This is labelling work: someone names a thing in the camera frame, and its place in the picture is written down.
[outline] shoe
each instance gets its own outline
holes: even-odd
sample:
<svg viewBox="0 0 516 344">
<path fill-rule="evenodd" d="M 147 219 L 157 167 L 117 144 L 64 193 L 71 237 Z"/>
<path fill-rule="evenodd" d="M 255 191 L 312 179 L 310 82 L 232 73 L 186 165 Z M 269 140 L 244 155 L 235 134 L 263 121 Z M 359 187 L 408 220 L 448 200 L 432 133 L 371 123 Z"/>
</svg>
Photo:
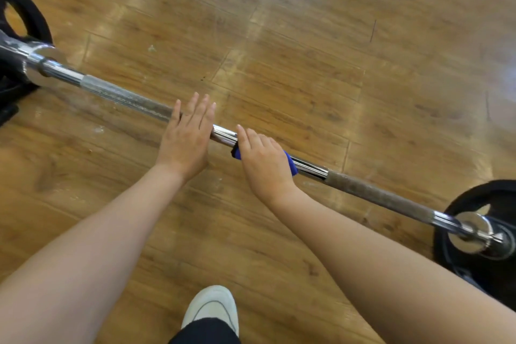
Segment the shoe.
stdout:
<svg viewBox="0 0 516 344">
<path fill-rule="evenodd" d="M 190 322 L 202 318 L 218 318 L 224 321 L 238 336 L 238 314 L 231 292 L 223 286 L 210 286 L 201 290 L 190 302 L 181 329 Z"/>
</svg>

